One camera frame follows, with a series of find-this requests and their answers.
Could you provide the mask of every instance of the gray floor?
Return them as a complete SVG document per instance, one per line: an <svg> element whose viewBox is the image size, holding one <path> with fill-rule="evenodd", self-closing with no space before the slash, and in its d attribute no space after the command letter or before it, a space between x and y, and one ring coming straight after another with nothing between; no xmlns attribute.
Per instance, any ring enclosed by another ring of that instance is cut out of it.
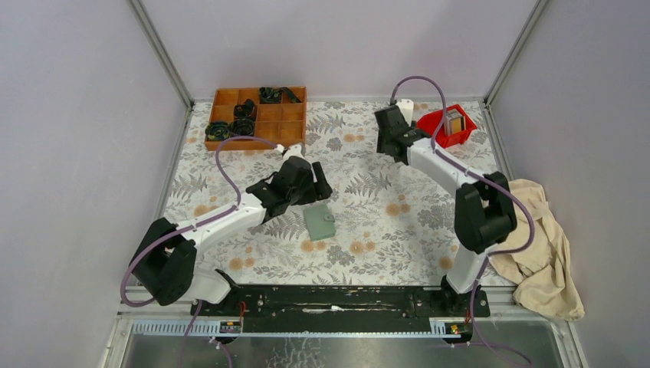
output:
<svg viewBox="0 0 650 368"><path fill-rule="evenodd" d="M482 322L481 327L489 341L523 351L535 366L562 366L553 332L543 322L503 321L496 326ZM180 342L181 337L133 335L123 367L176 367ZM484 347L450 349L437 339L240 337L228 348L235 367L508 366ZM228 362L207 338L193 337L188 340L183 366L227 367Z"/></svg>

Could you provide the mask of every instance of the robotic arm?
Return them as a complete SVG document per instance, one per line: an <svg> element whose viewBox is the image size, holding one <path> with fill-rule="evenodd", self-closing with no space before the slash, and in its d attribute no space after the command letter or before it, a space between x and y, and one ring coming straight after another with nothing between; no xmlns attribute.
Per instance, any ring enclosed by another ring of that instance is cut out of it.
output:
<svg viewBox="0 0 650 368"><path fill-rule="evenodd" d="M511 200L496 189L468 176L469 167L443 149L433 151L431 136L409 126L405 117L413 111L413 102L401 100L375 112L379 124L377 152L393 157L435 180L455 196L454 229L463 245L458 249L454 267L442 280L442 287L453 293L467 294L474 283L486 254L517 227ZM483 175L509 190L500 172Z"/></svg>
<svg viewBox="0 0 650 368"><path fill-rule="evenodd" d="M194 269L196 255L202 255L233 234L283 215L290 205L305 205L330 197L332 189L320 163L305 160L302 145L289 147L278 172L246 189L239 203L233 202L202 216L171 224L156 220L147 231L134 258L158 238L177 229L193 228L154 248L134 268L133 274L162 306L181 296L221 302L231 290L223 273L212 269ZM234 211L223 215L229 209Z"/></svg>

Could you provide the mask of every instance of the black strap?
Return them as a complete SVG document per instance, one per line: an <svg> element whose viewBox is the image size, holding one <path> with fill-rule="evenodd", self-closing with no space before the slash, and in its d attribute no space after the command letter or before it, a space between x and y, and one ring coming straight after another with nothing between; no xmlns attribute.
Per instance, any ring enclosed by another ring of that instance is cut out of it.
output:
<svg viewBox="0 0 650 368"><path fill-rule="evenodd" d="M248 100L244 101L243 104L235 106L235 111L233 111L233 114L235 115L235 119L247 118L255 121L255 117L257 115L256 112L257 106L255 105L255 102L249 98Z"/></svg>
<svg viewBox="0 0 650 368"><path fill-rule="evenodd" d="M223 120L216 120L205 128L205 137L208 140L225 140L230 137L228 123Z"/></svg>
<svg viewBox="0 0 650 368"><path fill-rule="evenodd" d="M279 104L282 101L282 92L284 92L289 101L294 104L300 104L302 101L288 87L262 87L259 90L261 104Z"/></svg>
<svg viewBox="0 0 650 368"><path fill-rule="evenodd" d="M247 118L237 119L232 122L230 133L233 136L253 136L255 133L255 122Z"/></svg>

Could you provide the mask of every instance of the green notebook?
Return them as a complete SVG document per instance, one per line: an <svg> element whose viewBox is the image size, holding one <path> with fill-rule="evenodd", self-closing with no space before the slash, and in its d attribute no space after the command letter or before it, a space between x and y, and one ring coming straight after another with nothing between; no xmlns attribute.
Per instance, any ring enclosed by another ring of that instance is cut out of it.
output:
<svg viewBox="0 0 650 368"><path fill-rule="evenodd" d="M331 238L336 235L334 216L327 205L315 205L303 210L303 217L307 224L309 239L312 242Z"/></svg>

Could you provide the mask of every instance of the floral tablecloth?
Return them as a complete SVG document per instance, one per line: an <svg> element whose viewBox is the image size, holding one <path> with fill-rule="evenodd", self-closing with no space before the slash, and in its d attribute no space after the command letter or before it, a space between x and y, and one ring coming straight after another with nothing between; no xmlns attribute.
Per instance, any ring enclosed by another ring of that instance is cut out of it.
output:
<svg viewBox="0 0 650 368"><path fill-rule="evenodd" d="M497 169L478 102L460 102L476 123L468 142L451 153L473 167ZM225 241L197 260L238 283L437 285L454 264L454 201L413 168L375 152L378 102L307 105L307 159L321 161L333 194L336 236L310 241L302 206ZM203 144L212 104L197 103L180 155L165 216L181 221L235 198ZM414 119L441 108L417 103ZM241 188L281 164L275 151L223 152L226 172ZM482 284L510 285L489 268Z"/></svg>

